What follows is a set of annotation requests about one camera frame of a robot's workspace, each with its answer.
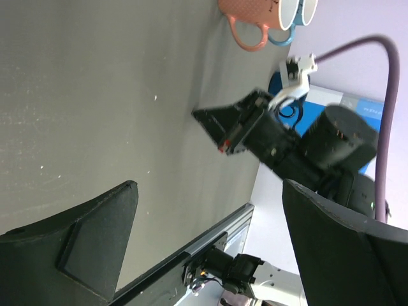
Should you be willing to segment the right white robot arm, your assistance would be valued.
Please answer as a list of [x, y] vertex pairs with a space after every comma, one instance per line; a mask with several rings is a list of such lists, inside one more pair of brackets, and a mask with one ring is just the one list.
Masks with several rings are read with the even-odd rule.
[[226, 154], [248, 150], [283, 181], [282, 204], [299, 274], [262, 259], [211, 251], [204, 269], [232, 293], [284, 305], [403, 305], [394, 258], [405, 248], [393, 228], [373, 217], [360, 168], [377, 153], [377, 132], [352, 110], [324, 108], [304, 135], [253, 91], [193, 117]]

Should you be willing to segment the blue folder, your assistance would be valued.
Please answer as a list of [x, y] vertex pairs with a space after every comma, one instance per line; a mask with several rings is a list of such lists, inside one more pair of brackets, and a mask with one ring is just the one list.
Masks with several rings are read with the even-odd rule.
[[379, 121], [357, 112], [355, 98], [312, 87], [297, 131], [306, 160], [323, 171], [356, 172], [377, 155]]

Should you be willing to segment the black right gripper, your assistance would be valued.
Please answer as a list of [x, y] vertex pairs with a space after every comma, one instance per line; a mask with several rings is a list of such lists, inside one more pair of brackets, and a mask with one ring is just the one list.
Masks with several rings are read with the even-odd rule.
[[248, 150], [274, 169], [295, 149], [300, 136], [268, 110], [271, 100], [269, 93], [253, 90], [236, 103], [200, 108], [192, 116], [214, 143], [222, 143], [225, 154]]

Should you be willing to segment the pink ceramic mug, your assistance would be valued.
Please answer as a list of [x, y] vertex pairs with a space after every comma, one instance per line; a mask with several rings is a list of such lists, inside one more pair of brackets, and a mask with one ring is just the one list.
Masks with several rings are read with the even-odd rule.
[[[266, 46], [270, 29], [289, 32], [286, 40], [274, 41], [274, 45], [284, 47], [290, 44], [294, 38], [293, 22], [299, 6], [299, 1], [292, 0], [218, 0], [218, 7], [228, 19], [236, 43], [248, 52], [256, 52]], [[239, 38], [235, 25], [237, 21], [260, 29], [261, 40], [257, 45], [247, 45]]]

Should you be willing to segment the light blue ceramic mug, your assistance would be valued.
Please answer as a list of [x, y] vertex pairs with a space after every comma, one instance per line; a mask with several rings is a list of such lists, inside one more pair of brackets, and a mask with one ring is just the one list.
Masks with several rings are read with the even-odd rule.
[[289, 28], [289, 36], [283, 41], [277, 41], [268, 35], [269, 42], [279, 47], [290, 45], [295, 37], [296, 26], [308, 26], [312, 22], [318, 2], [318, 0], [299, 0], [294, 21]]

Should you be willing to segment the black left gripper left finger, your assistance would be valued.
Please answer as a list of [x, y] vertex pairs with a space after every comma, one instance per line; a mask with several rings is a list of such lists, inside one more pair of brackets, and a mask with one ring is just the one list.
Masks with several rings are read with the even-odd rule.
[[138, 204], [132, 180], [1, 235], [1, 305], [108, 305]]

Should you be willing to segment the aluminium frame rail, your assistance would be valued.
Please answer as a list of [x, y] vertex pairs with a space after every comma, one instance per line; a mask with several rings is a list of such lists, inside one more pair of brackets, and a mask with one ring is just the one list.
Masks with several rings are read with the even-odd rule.
[[231, 256], [242, 253], [253, 212], [254, 205], [246, 203], [216, 225], [194, 238], [192, 242], [186, 245], [184, 251], [189, 255], [187, 263], [213, 240], [218, 241], [219, 236], [221, 236], [222, 240], [221, 249], [224, 252]]

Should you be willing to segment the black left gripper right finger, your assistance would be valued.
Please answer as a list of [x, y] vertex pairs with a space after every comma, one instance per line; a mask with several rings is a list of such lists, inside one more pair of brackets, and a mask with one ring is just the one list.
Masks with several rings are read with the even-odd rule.
[[309, 305], [407, 305], [407, 230], [284, 180], [282, 203]]

